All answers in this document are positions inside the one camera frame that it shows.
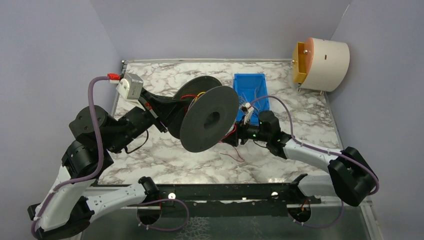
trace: white cylindrical container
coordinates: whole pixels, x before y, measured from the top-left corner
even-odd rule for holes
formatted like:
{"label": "white cylindrical container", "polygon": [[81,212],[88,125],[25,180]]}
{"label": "white cylindrical container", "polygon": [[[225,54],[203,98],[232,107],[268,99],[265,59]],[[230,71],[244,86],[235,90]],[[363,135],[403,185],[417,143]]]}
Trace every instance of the white cylindrical container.
{"label": "white cylindrical container", "polygon": [[350,61],[346,43],[310,37],[304,54],[307,76],[300,88],[331,92],[345,78]]}

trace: gray wall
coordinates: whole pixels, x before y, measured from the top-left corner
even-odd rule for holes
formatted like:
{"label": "gray wall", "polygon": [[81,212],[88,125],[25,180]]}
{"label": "gray wall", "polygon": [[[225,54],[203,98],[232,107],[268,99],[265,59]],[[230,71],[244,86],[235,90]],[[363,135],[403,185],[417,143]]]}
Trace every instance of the gray wall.
{"label": "gray wall", "polygon": [[91,0],[121,56],[291,58],[330,39],[351,0]]}
{"label": "gray wall", "polygon": [[350,66],[329,94],[345,146],[379,176],[372,197],[385,239],[424,235],[424,1],[353,0],[333,37]]}
{"label": "gray wall", "polygon": [[[120,65],[89,1],[0,1],[1,239],[32,239],[27,207],[57,176],[89,81]],[[97,85],[95,103],[111,109],[114,86]]]}

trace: blue plastic bin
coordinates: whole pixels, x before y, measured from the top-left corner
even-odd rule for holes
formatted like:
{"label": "blue plastic bin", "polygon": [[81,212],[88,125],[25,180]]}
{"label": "blue plastic bin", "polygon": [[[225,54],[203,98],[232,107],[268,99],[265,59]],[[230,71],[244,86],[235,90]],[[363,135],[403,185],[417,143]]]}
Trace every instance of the blue plastic bin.
{"label": "blue plastic bin", "polygon": [[[234,74],[234,82],[232,88],[237,92],[239,102],[252,102],[253,100],[268,95],[267,83],[265,82],[265,74],[263,73],[236,73]],[[268,98],[261,99],[253,104],[259,112],[270,109],[270,101]],[[250,124],[259,125],[257,110],[254,111],[256,114],[250,118]],[[243,117],[241,110],[237,113],[237,121],[240,121]]]}

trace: white marble countertop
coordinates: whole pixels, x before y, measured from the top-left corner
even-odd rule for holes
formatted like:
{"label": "white marble countertop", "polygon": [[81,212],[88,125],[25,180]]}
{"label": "white marble countertop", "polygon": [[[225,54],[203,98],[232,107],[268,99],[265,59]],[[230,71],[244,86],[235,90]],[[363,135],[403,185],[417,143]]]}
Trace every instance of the white marble countertop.
{"label": "white marble countertop", "polygon": [[[195,77],[213,76],[231,87],[234,74],[264,73],[268,94],[287,104],[293,116],[296,137],[325,148],[340,147],[324,96],[308,90],[297,93],[289,86],[290,62],[131,63],[127,71],[139,75],[146,90],[169,97]],[[281,129],[289,133],[290,125],[284,108],[273,99],[269,102],[270,109],[280,119]],[[133,107],[119,98],[114,117],[120,118]],[[149,133],[148,142],[136,152],[111,153],[114,164],[103,172],[99,184],[133,184],[142,176],[152,177],[156,184],[275,183],[290,182],[303,173],[325,174],[303,162],[274,156],[252,141],[237,147],[245,159],[237,162],[223,155],[237,157],[234,148],[225,143],[218,143],[204,152],[192,153],[169,133],[160,133],[155,127],[151,127]],[[142,134],[128,149],[136,148],[144,140],[145,134]]]}

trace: red wire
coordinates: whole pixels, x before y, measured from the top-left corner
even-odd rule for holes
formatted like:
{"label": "red wire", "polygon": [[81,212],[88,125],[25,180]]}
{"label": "red wire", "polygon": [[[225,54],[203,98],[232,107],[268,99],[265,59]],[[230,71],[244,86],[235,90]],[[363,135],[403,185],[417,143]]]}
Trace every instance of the red wire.
{"label": "red wire", "polygon": [[232,129],[232,131],[230,131],[227,135],[225,135],[225,137],[223,139],[225,139],[226,137],[230,136],[231,134],[233,134],[235,131],[237,130],[237,125],[234,124],[234,128]]}
{"label": "red wire", "polygon": [[182,97],[181,97],[181,99],[183,99],[183,98],[187,98],[187,97],[195,98],[195,97],[197,97],[197,95],[187,94],[187,95],[182,96]]}
{"label": "red wire", "polygon": [[234,160],[236,160],[237,162],[239,162],[239,163],[244,163],[246,160],[240,155],[240,153],[239,153],[239,151],[237,150],[237,148],[235,148],[234,146],[231,146],[232,148],[234,148],[234,150],[237,152],[237,155],[238,155],[238,157],[239,158],[241,158],[243,161],[239,161],[239,160],[237,160],[237,159],[235,159],[233,156],[231,156],[230,154],[226,154],[226,153],[220,153],[220,154],[222,154],[222,155],[226,155],[226,156],[228,156],[228,157],[230,157],[230,158],[232,158],[232,159],[234,159]]}
{"label": "red wire", "polygon": [[309,201],[309,198],[306,198],[305,202],[302,204],[302,206],[300,206],[300,209],[302,210],[302,212],[304,211],[304,205],[308,203],[309,208],[311,207],[311,202]]}

